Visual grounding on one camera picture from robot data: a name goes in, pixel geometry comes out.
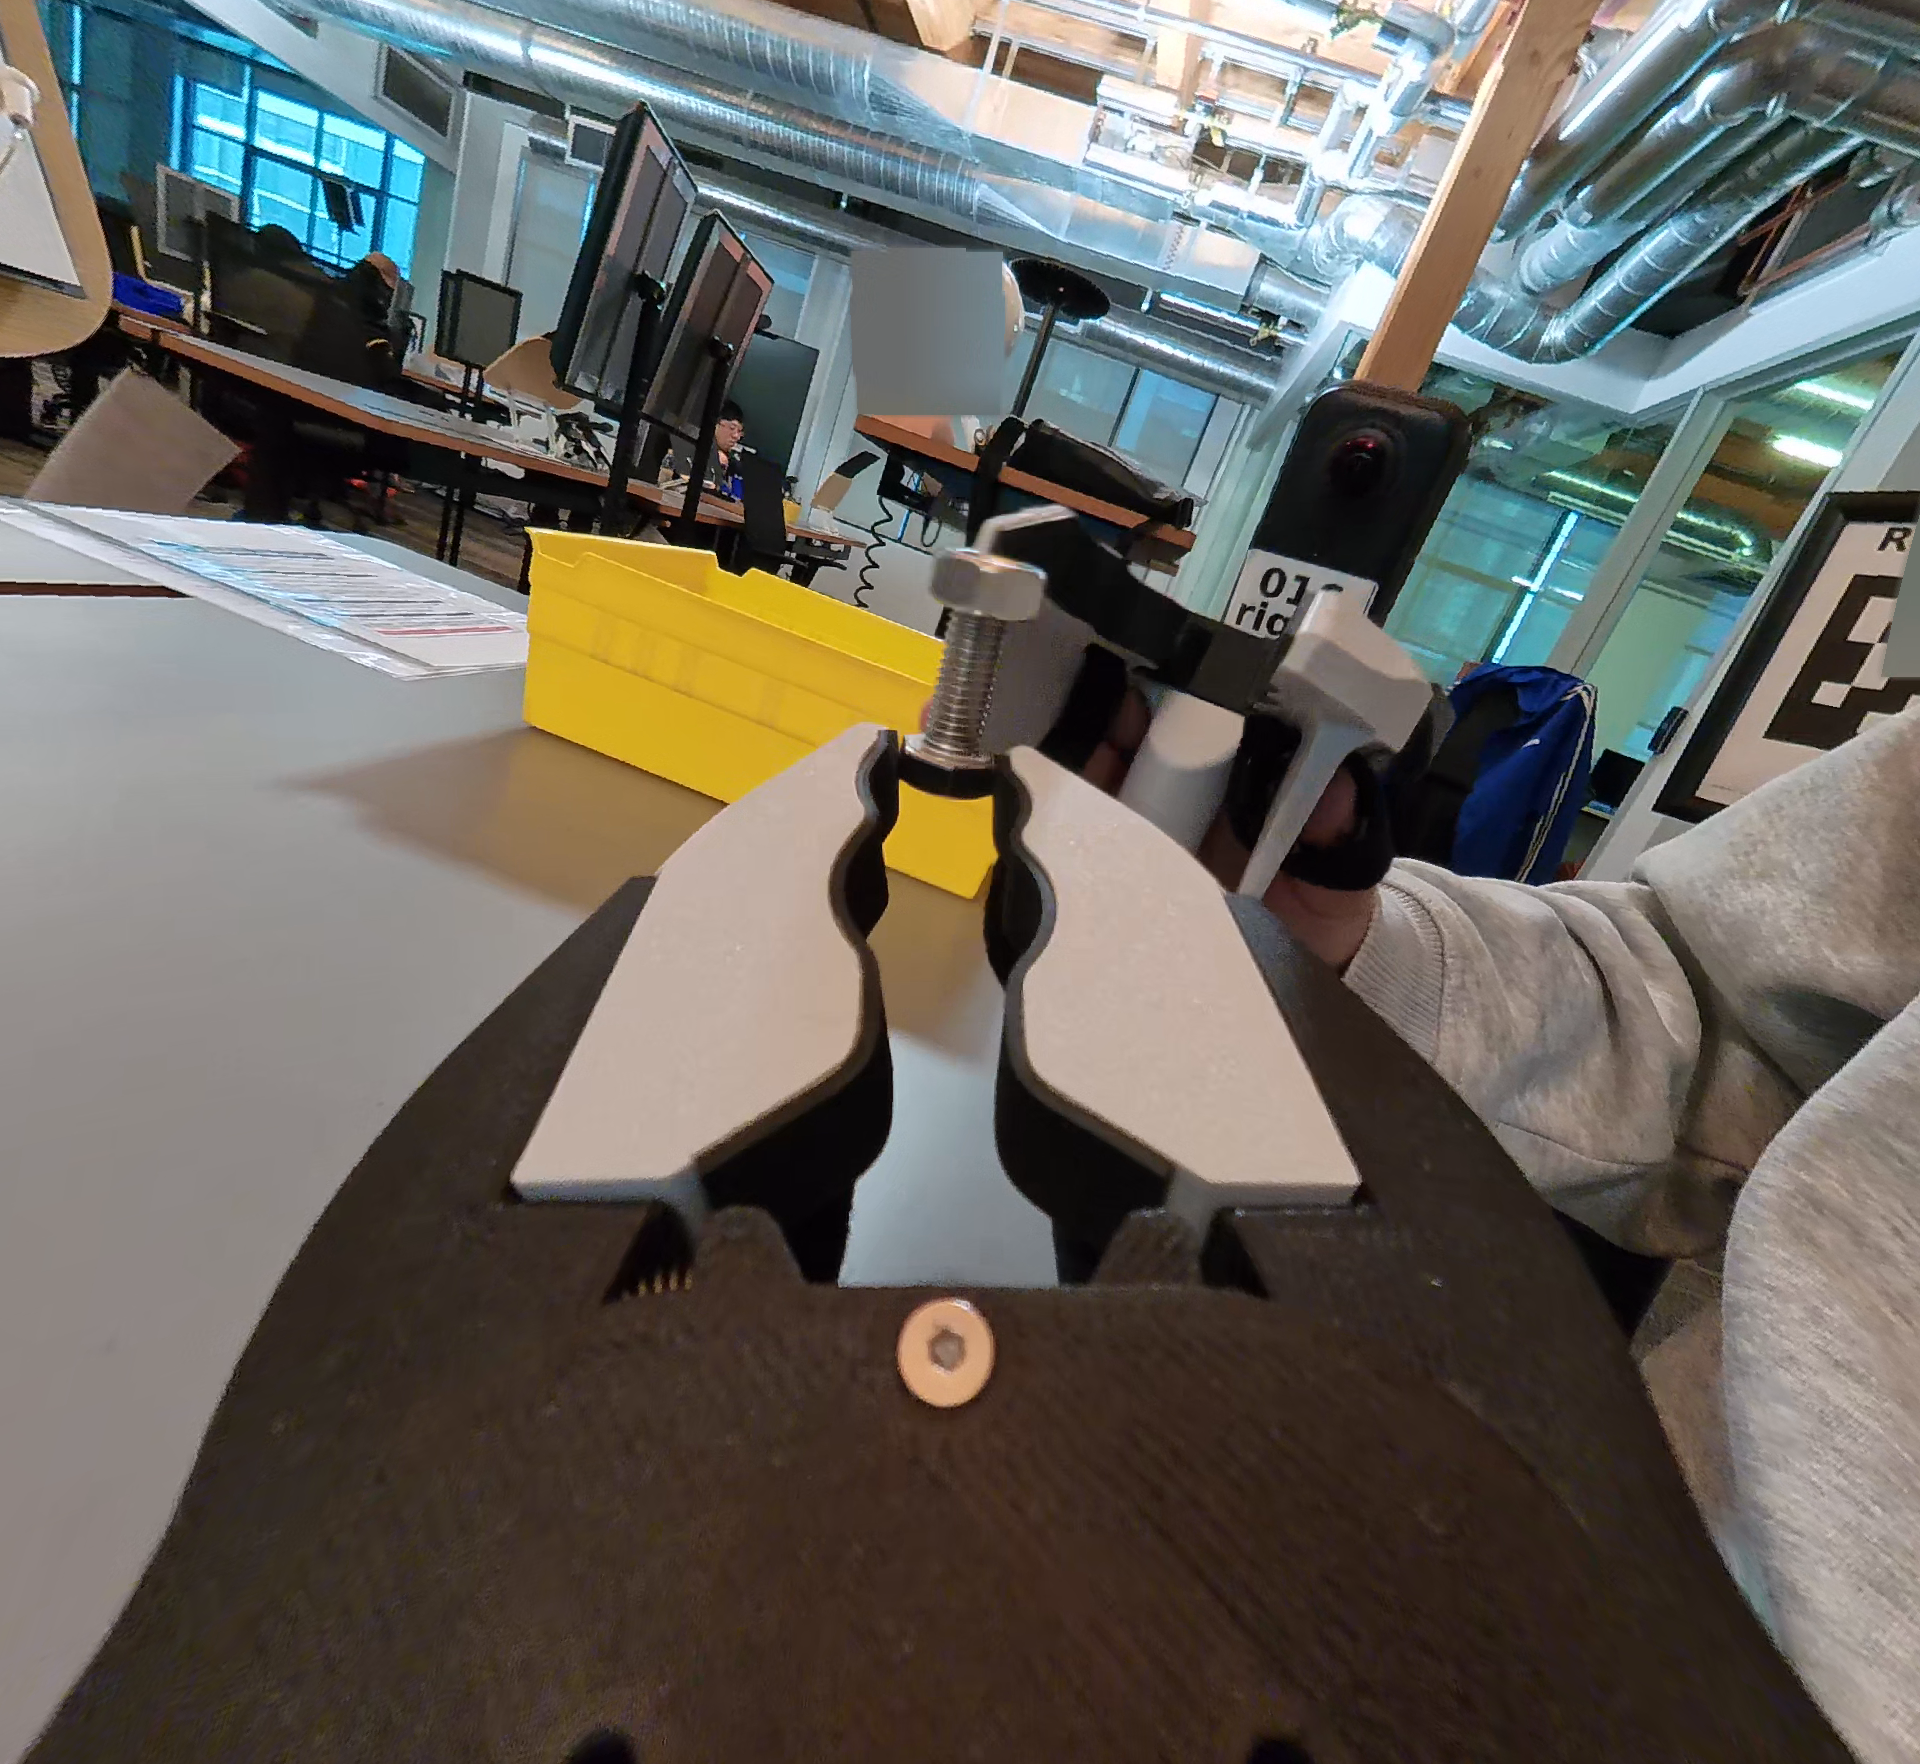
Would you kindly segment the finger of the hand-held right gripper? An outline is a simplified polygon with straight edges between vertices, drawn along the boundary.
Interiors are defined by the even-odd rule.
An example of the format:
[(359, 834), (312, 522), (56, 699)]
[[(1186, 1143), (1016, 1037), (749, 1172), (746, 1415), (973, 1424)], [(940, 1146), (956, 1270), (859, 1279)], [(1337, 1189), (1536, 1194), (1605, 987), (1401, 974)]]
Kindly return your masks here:
[(1038, 614), (1008, 629), (986, 713), (986, 746), (1089, 761), (1140, 681), (1247, 717), (1290, 648), (1200, 618), (1133, 576), (1069, 509), (988, 521), (983, 546), (1044, 576)]
[(1408, 652), (1340, 591), (1315, 595), (1247, 717), (1274, 719), (1299, 748), (1260, 819), (1236, 884), (1263, 897), (1310, 826), (1344, 763), (1363, 753), (1399, 753), (1429, 717), (1429, 677)]

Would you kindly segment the steel hex bolt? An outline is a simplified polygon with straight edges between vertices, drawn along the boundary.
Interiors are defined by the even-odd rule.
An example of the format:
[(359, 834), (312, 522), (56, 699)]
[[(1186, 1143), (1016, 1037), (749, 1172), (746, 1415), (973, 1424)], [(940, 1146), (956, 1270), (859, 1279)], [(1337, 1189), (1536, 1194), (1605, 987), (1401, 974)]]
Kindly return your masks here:
[(901, 746), (901, 768), (912, 768), (920, 787), (963, 795), (990, 785), (995, 757), (985, 743), (986, 717), (1011, 627), (977, 614), (951, 616), (921, 730)]

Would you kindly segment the yellow plastic bin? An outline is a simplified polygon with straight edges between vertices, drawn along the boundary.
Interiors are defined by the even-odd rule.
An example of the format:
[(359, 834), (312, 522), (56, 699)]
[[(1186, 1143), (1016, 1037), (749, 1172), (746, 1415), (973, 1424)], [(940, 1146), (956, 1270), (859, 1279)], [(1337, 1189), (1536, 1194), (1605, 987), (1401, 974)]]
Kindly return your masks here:
[(920, 729), (940, 640), (703, 550), (540, 531), (527, 608), (525, 723), (728, 806), (755, 884), (834, 870), (970, 900), (993, 806), (872, 779), (882, 735)]

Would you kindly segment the black-legged standing desk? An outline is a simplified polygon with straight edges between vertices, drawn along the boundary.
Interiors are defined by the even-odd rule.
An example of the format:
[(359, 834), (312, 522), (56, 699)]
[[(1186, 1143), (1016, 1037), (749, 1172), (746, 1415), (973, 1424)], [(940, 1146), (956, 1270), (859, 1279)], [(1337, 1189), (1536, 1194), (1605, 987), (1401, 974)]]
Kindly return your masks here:
[[(886, 457), (886, 474), (908, 473), (936, 479), (951, 502), (973, 509), (975, 479), (983, 454), (969, 454), (947, 437), (913, 430), (886, 415), (859, 414), (854, 432)], [(1171, 519), (1149, 515), (1131, 505), (1114, 505), (1084, 490), (1040, 479), (1016, 465), (1005, 462), (995, 479), (993, 502), (1006, 496), (1069, 509), (1106, 532), (1114, 532), (1127, 562), (1167, 574), (1177, 574), (1195, 548), (1190, 528), (1179, 528)]]

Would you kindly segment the grey desk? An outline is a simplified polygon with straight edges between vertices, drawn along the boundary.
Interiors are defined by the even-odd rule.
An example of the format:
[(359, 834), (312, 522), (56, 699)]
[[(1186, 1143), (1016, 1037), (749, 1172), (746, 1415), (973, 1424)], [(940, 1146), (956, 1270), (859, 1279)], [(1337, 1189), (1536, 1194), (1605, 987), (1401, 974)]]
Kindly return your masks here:
[(210, 602), (7, 600), (5, 1751), (988, 1761), (1092, 1747), (1020, 1536), (1066, 1308), (997, 1151), (986, 903), (890, 880), (872, 1071), (682, 1197), (517, 1194), (746, 1074), (620, 992), (682, 793)]

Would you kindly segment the long wood-edged office desk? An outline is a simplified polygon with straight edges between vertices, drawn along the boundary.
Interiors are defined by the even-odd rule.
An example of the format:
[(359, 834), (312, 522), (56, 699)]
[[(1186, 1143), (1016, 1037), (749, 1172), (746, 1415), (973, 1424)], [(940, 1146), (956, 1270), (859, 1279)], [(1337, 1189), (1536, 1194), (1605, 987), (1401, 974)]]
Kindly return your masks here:
[[(475, 481), (470, 487), (462, 487), (469, 496), (506, 498), (510, 494), (508, 487), (512, 487), (529, 502), (546, 496), (603, 507), (608, 500), (609, 474), (606, 470), (580, 467), (566, 457), (542, 453), (503, 428), (483, 425), (455, 412), (425, 407), (366, 385), (317, 378), (274, 359), (229, 350), (207, 338), (194, 338), (179, 321), (151, 316), (119, 303), (109, 304), (109, 319), (133, 343), (173, 356), (197, 367), (203, 375), (249, 384), (254, 389), (283, 398), (293, 407), (318, 412), (363, 432), (404, 441), (410, 448), (456, 457), (469, 470), (480, 467), (484, 473), (486, 467), (493, 467), (518, 474), (517, 481), (504, 476), (486, 479), (484, 482)], [(625, 492), (632, 505), (645, 507), (647, 513), (671, 517), (683, 509), (682, 488), (633, 482), (625, 487)], [(743, 510), (728, 505), (711, 505), (704, 498), (698, 525), (733, 532), (744, 526)], [(863, 531), (845, 528), (834, 519), (817, 521), (812, 513), (803, 515), (795, 526), (782, 526), (782, 537), (791, 544), (834, 552), (863, 550), (867, 544)]]

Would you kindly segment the blue jacket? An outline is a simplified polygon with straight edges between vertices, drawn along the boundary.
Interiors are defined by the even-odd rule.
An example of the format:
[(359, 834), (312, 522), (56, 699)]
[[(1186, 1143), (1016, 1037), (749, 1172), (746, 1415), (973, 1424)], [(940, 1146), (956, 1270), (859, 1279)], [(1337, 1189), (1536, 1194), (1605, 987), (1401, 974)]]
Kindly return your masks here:
[(1453, 686), (1432, 777), (1457, 791), (1442, 866), (1462, 878), (1555, 882), (1585, 804), (1596, 687), (1551, 667), (1486, 664)]

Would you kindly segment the black bag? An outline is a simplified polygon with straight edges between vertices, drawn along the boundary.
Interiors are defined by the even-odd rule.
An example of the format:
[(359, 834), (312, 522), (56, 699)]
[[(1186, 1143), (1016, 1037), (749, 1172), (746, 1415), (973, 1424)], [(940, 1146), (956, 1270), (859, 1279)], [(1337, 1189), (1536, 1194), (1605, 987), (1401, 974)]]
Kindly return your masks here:
[(1130, 459), (1040, 418), (1003, 420), (979, 444), (977, 457), (983, 462), (997, 461), (1001, 476), (1019, 470), (1079, 498), (1133, 513), (1149, 525), (1188, 531), (1196, 517), (1192, 498), (1155, 482)]

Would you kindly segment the black office chair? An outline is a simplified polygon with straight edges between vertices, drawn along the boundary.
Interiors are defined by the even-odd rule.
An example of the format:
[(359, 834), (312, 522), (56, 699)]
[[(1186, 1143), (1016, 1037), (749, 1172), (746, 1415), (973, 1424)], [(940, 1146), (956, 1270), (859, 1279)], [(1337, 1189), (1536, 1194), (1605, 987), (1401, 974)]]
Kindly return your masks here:
[(798, 541), (787, 525), (781, 470), (763, 457), (740, 453), (735, 461), (735, 479), (740, 507), (740, 535), (733, 552), (735, 570), (740, 574), (752, 570), (769, 576), (782, 574), (797, 586), (812, 586), (817, 564), (798, 552)]

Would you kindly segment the black round floor lamp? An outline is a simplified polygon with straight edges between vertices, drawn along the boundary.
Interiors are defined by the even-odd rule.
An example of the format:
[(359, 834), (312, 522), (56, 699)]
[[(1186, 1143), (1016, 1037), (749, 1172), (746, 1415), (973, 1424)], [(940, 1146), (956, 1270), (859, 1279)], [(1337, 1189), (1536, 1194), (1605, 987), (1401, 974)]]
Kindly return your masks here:
[(1038, 420), (1033, 409), (1033, 398), (1058, 325), (1062, 321), (1072, 325), (1100, 321), (1110, 313), (1110, 299), (1089, 276), (1052, 258), (1016, 257), (1011, 261), (1011, 270), (1022, 306), (1035, 308), (1038, 322), (1020, 367), (1020, 384), (1008, 415), (1020, 424), (1033, 424)]

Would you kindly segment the dark computer monitor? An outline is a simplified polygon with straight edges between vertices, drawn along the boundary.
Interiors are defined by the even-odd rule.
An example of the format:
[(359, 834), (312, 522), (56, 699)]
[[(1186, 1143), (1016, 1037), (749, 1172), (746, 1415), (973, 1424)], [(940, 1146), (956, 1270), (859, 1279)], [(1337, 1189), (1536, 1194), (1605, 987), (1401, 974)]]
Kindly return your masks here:
[(726, 217), (700, 219), (667, 294), (659, 343), (640, 412), (656, 428), (695, 440), (715, 398), (725, 400), (777, 291)]
[(698, 182), (647, 104), (612, 129), (586, 236), (548, 338), (551, 373), (620, 415), (635, 351), (652, 338)]

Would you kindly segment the laminated paper sheet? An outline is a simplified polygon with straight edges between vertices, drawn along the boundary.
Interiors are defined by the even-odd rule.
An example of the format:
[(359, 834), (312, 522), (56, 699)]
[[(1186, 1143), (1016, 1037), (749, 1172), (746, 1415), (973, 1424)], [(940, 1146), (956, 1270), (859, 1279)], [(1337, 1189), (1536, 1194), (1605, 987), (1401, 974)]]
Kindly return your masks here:
[(525, 612), (296, 526), (18, 505), (12, 526), (399, 679), (522, 671)]

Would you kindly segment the small black monitor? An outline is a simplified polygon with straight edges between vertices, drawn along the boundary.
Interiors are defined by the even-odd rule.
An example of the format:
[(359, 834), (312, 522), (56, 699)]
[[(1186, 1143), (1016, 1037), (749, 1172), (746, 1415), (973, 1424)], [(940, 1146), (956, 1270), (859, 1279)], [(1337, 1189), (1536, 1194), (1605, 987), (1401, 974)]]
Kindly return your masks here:
[(431, 350), (438, 359), (483, 372), (520, 342), (522, 291), (469, 270), (440, 276)]

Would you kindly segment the printed instruction sheet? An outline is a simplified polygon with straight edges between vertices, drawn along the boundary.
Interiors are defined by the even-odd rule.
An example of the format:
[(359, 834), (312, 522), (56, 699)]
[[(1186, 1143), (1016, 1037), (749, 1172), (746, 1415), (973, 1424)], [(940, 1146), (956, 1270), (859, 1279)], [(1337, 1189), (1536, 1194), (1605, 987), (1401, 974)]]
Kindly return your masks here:
[(33, 288), (82, 292), (45, 168), (24, 133), (5, 147), (3, 276)]

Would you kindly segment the silver ventilation duct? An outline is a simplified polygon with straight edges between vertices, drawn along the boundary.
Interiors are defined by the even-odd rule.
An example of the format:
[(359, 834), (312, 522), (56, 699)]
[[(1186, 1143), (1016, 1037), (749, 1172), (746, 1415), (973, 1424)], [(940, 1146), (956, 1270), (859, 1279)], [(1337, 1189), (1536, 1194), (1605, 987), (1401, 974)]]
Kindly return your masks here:
[(1173, 267), (1253, 217), (1094, 162), (1092, 109), (765, 0), (261, 0), (977, 230)]
[(1791, 191), (1860, 152), (1916, 164), (1919, 0), (1654, 0), (1516, 168), (1451, 329), (1587, 358)]

